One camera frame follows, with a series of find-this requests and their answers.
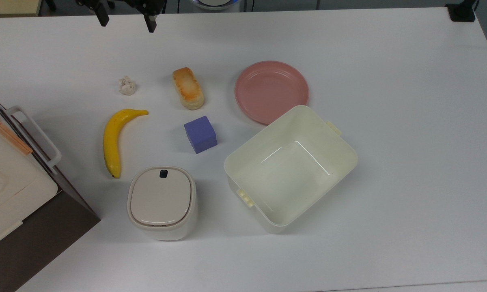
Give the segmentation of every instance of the box handle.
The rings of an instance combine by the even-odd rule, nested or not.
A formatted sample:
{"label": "box handle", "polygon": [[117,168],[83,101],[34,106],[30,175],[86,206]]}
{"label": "box handle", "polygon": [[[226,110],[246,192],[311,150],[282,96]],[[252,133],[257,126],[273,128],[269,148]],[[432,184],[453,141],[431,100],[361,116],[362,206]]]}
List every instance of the box handle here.
{"label": "box handle", "polygon": [[236,191],[236,194],[238,194],[238,196],[240,196],[243,202],[247,204],[247,207],[250,208],[254,206],[254,201],[251,200],[251,198],[249,198],[249,195],[247,195],[247,193],[244,190],[239,189],[238,191]]}
{"label": "box handle", "polygon": [[329,120],[327,121],[327,125],[332,129],[334,130],[334,132],[336,132],[337,135],[341,135],[342,132],[339,131],[338,128],[336,128],[336,126],[334,126],[334,124],[332,124]]}

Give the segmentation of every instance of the pink plate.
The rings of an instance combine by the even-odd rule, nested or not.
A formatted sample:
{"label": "pink plate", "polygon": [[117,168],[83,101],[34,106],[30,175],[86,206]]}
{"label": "pink plate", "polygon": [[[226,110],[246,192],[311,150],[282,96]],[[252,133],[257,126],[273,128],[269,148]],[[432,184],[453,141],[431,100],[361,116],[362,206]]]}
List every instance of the pink plate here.
{"label": "pink plate", "polygon": [[285,63],[263,61],[247,67],[236,80],[236,102],[251,119],[271,124],[296,105],[306,105],[308,85]]}

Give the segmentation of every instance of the crumpled paper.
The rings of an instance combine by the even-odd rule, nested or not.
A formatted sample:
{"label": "crumpled paper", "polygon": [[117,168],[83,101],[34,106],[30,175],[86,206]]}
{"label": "crumpled paper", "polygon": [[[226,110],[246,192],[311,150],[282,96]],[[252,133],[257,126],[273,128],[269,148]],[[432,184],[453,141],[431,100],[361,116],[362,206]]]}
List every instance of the crumpled paper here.
{"label": "crumpled paper", "polygon": [[119,79],[119,84],[121,85],[119,92],[124,95],[132,95],[134,92],[136,92],[136,84],[128,76],[125,76],[123,79]]}

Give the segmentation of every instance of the white container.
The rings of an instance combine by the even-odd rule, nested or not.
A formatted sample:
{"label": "white container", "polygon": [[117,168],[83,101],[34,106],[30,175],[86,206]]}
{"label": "white container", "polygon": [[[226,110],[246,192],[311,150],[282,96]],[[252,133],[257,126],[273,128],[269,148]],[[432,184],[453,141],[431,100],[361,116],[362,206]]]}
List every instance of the white container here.
{"label": "white container", "polygon": [[185,170],[173,166],[140,171],[130,185],[128,217],[156,240],[180,240],[197,222],[195,181]]}
{"label": "white container", "polygon": [[357,165],[357,154],[330,122],[298,105],[224,162],[231,190],[262,226],[279,233]]}

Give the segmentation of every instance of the container lid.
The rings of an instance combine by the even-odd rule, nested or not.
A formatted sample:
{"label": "container lid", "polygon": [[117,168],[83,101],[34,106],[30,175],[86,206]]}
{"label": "container lid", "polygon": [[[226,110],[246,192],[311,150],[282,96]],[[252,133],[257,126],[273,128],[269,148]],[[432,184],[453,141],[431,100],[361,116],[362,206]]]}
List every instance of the container lid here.
{"label": "container lid", "polygon": [[171,225],[186,216],[191,196],[191,182],[184,172],[153,168],[136,178],[130,211],[141,224]]}

